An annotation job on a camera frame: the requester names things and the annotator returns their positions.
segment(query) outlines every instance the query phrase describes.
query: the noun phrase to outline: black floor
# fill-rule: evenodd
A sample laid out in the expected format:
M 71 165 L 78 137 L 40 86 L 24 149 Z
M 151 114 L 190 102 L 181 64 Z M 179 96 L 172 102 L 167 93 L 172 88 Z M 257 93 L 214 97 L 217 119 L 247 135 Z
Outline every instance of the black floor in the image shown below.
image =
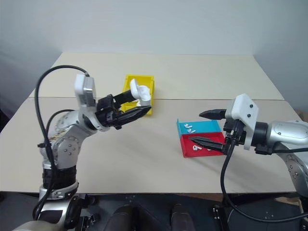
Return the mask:
M 10 231 L 31 220 L 31 211 L 36 202 L 37 199 L 32 196 L 7 193 L 6 198 L 0 202 L 0 230 Z M 130 204 L 142 211 L 140 217 L 143 226 L 150 224 L 154 227 L 154 229 L 144 230 L 169 231 L 170 209 L 178 203 L 189 210 L 196 231 L 219 231 L 216 220 L 209 212 L 209 208 L 215 202 L 173 194 L 102 195 L 99 203 L 91 206 L 88 211 L 83 211 L 82 215 L 100 213 L 101 221 L 91 226 L 89 230 L 101 231 L 117 208 Z M 274 200 L 241 205 L 240 208 L 260 218 L 282 218 L 299 214 L 297 206 L 282 204 Z M 248 220 L 232 212 L 229 226 L 231 231 L 298 231 L 299 221 L 268 225 Z

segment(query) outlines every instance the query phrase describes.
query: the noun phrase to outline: white object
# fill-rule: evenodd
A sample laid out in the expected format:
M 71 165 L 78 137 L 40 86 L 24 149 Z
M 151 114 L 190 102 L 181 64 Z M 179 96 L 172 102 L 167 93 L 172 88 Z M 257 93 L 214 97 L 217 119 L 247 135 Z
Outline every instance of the white object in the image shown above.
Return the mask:
M 227 107 L 226 118 L 239 119 L 244 124 L 246 139 L 244 149 L 249 150 L 254 135 L 259 108 L 247 94 L 238 95 Z
M 185 127 L 185 128 L 192 128 L 192 125 L 184 124 L 184 127 Z
M 140 106 L 151 105 L 150 89 L 145 85 L 138 85 L 138 82 L 133 78 L 130 83 L 130 92 L 135 99 L 139 100 Z
M 192 130 L 191 128 L 187 129 L 187 131 L 188 131 L 189 133 L 194 133 L 194 132 L 196 132 L 196 130 Z
M 202 149 L 201 147 L 199 147 L 199 146 L 197 146 L 197 145 L 194 145 L 192 148 L 193 148 L 194 151 L 197 151 L 197 150 L 201 150 L 201 149 Z

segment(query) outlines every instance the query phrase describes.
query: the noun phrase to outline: red tray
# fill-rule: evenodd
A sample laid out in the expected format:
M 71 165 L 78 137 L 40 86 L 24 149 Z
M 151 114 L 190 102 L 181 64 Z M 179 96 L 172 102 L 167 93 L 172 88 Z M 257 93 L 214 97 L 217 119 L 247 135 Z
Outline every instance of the red tray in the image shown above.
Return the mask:
M 208 150 L 207 148 L 203 148 L 201 150 L 194 151 L 192 148 L 196 143 L 192 142 L 189 137 L 205 137 L 209 138 L 212 141 L 224 143 L 225 138 L 222 132 L 207 132 L 207 133 L 196 133 L 196 134 L 182 134 L 180 138 L 181 147 L 183 151 L 184 157 L 198 157 L 198 156 L 210 156 L 210 155 L 223 155 L 222 153 L 214 150 Z

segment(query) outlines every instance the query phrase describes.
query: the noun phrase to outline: robotic arm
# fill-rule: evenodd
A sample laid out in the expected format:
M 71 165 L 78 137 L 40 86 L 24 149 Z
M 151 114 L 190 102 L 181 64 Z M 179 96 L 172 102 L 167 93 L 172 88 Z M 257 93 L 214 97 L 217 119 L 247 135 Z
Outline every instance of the robotic arm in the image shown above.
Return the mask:
M 276 153 L 286 163 L 296 191 L 304 198 L 308 197 L 308 123 L 303 121 L 257 122 L 258 107 L 246 95 L 242 94 L 231 101 L 227 109 L 205 111 L 201 117 L 208 119 L 226 119 L 223 130 L 226 131 L 225 143 L 211 141 L 203 137 L 189 139 L 207 149 L 216 150 L 227 155 L 220 175 L 220 185 L 224 198 L 231 207 L 243 216 L 259 222 L 279 223 L 297 218 L 304 218 L 308 213 L 276 219 L 264 220 L 255 218 L 239 210 L 229 199 L 224 175 L 235 145 L 243 145 L 249 150 L 255 147 L 256 154 Z
M 76 194 L 76 164 L 82 142 L 99 131 L 108 131 L 110 127 L 121 129 L 144 116 L 150 109 L 150 93 L 146 86 L 138 86 L 133 80 L 128 90 L 119 95 L 107 95 L 95 100 L 94 79 L 87 75 L 77 75 L 75 94 L 79 110 L 62 116 L 55 125 L 55 131 L 48 135 L 56 172 L 52 173 L 52 163 L 46 151 L 46 144 L 38 145 L 43 155 L 43 184 L 39 189 L 40 201 L 52 190 L 41 209 L 35 208 L 35 221 L 30 221 L 15 230 L 67 230 L 76 227 L 83 207 L 82 199 Z M 119 110 L 121 104 L 140 100 L 137 106 L 126 112 Z

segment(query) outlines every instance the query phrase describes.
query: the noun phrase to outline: white table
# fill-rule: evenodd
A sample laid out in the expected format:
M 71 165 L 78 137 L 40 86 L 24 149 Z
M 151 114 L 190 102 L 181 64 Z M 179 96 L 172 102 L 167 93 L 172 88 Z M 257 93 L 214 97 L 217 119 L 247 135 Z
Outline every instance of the white table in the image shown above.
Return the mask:
M 200 112 L 225 108 L 246 92 L 259 121 L 299 119 L 252 56 L 176 56 L 63 53 L 54 65 L 74 64 L 95 77 L 97 96 L 121 91 L 126 74 L 154 75 L 151 116 L 87 138 L 77 164 L 80 193 L 221 193 L 224 156 L 183 158 L 176 120 L 202 120 Z M 55 111 L 77 109 L 74 70 L 58 70 L 42 85 L 45 122 Z M 30 96 L 0 134 L 0 191 L 38 192 L 42 134 Z M 236 147 L 226 175 L 230 193 L 294 191 L 284 162 Z
M 75 98 L 42 98 L 45 122 L 60 109 L 77 108 Z M 176 119 L 202 120 L 203 110 L 225 108 L 226 100 L 155 100 L 153 114 L 121 130 L 87 138 L 79 155 L 77 179 L 81 193 L 220 193 L 224 156 L 183 158 Z M 259 120 L 299 119 L 285 101 L 256 101 Z M 27 99 L 1 133 L 0 190 L 37 192 L 42 182 L 42 135 L 34 100 Z M 276 155 L 254 154 L 236 147 L 226 188 L 230 193 L 294 191 L 289 172 Z

